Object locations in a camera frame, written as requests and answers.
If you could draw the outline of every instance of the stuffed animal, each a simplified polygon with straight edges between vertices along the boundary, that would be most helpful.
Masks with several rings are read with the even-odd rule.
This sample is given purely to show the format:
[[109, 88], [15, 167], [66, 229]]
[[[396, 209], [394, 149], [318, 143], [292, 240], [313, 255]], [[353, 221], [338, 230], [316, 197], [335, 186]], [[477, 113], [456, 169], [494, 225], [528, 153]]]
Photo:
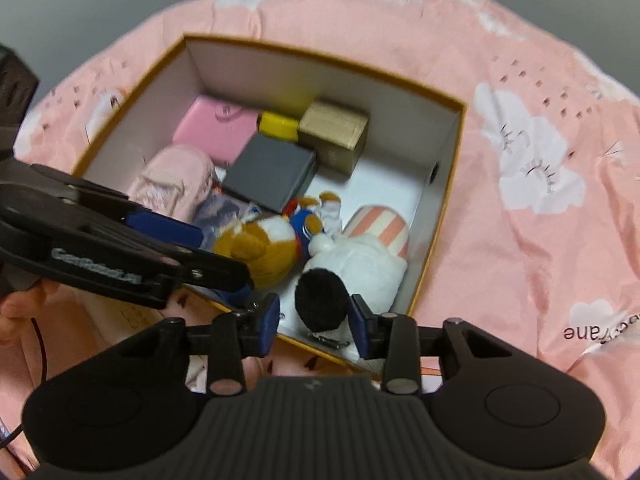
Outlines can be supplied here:
[[303, 260], [309, 259], [309, 242], [311, 238], [322, 232], [322, 221], [316, 214], [320, 203], [315, 198], [305, 196], [298, 200], [298, 208], [289, 218], [289, 223], [296, 232], [298, 251]]
[[320, 207], [316, 214], [320, 217], [324, 232], [333, 237], [342, 232], [342, 219], [340, 218], [340, 208], [342, 202], [340, 197], [331, 191], [320, 194]]
[[337, 341], [351, 339], [345, 322], [350, 296], [360, 294], [374, 314], [388, 312], [407, 268], [408, 226], [395, 211], [368, 206], [347, 231], [356, 234], [311, 240], [311, 259], [295, 293], [296, 311], [308, 329]]
[[217, 182], [206, 153], [188, 144], [171, 144], [154, 155], [127, 194], [151, 211], [190, 222]]
[[258, 216], [222, 233], [213, 252], [244, 262], [255, 288], [277, 285], [298, 260], [293, 227], [282, 216]]
[[320, 194], [320, 200], [305, 196], [297, 200], [297, 206], [289, 219], [300, 247], [300, 256], [309, 259], [308, 246], [311, 239], [325, 232], [329, 236], [342, 231], [340, 219], [340, 197], [330, 191]]

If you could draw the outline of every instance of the plush toy face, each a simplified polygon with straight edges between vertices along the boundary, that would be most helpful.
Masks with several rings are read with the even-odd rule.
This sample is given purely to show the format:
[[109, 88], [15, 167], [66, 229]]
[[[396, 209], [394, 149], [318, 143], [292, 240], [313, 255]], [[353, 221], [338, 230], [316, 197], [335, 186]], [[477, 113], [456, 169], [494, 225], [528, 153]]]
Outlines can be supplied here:
[[322, 268], [340, 277], [349, 294], [360, 294], [374, 314], [388, 312], [393, 305], [406, 261], [389, 253], [377, 237], [364, 234], [335, 239], [320, 234], [309, 244], [312, 258], [305, 271]]
[[226, 231], [216, 241], [214, 252], [245, 263], [256, 288], [270, 288], [296, 263], [298, 245], [289, 222], [272, 216]]

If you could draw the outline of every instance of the cardboard box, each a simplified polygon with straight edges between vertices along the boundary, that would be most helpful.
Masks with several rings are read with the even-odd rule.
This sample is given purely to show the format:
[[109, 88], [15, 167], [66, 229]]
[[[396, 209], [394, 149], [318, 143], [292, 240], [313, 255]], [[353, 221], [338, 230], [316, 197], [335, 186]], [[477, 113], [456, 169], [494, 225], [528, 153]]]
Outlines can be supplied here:
[[367, 141], [368, 123], [366, 114], [314, 101], [298, 125], [298, 142], [315, 150], [320, 164], [351, 176]]
[[[424, 276], [451, 187], [465, 105], [417, 82], [319, 52], [186, 36], [142, 78], [74, 174], [126, 192], [145, 162], [171, 143], [202, 93], [296, 119], [319, 98], [369, 115], [367, 145], [351, 177], [320, 167], [307, 193], [337, 193], [345, 224], [367, 204], [389, 206], [408, 221], [408, 270], [392, 310], [411, 315], [427, 286]], [[279, 337], [334, 362], [360, 365], [354, 348], [334, 351], [308, 336], [294, 310], [295, 284], [292, 275], [274, 290], [286, 316]]]

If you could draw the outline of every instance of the striped fabric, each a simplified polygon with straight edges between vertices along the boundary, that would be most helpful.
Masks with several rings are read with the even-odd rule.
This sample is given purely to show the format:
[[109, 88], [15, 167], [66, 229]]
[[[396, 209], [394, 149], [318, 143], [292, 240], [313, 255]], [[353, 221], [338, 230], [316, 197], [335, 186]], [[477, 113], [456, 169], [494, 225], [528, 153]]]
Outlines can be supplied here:
[[354, 237], [365, 233], [376, 235], [391, 254], [406, 259], [409, 226], [393, 209], [381, 205], [367, 205], [358, 209], [343, 234]]

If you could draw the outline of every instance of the pink blanket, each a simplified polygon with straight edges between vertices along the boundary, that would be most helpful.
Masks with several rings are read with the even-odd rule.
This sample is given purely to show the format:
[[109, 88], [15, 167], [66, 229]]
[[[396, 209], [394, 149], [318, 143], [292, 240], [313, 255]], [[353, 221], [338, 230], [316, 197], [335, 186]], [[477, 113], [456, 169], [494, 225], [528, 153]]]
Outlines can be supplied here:
[[[607, 412], [593, 463], [611, 478], [630, 475], [640, 457], [636, 96], [491, 0], [191, 0], [151, 17], [51, 91], [25, 122], [17, 155], [70, 170], [184, 32], [314, 48], [466, 101], [454, 187], [416, 317], [433, 326], [463, 317], [589, 385]], [[7, 352], [24, 363], [23, 346], [0, 353], [0, 391], [11, 373], [2, 368]], [[292, 368], [305, 359], [292, 358]], [[59, 369], [77, 360], [68, 355]], [[12, 423], [33, 386], [18, 380], [18, 368], [13, 415], [0, 399], [0, 417]]]

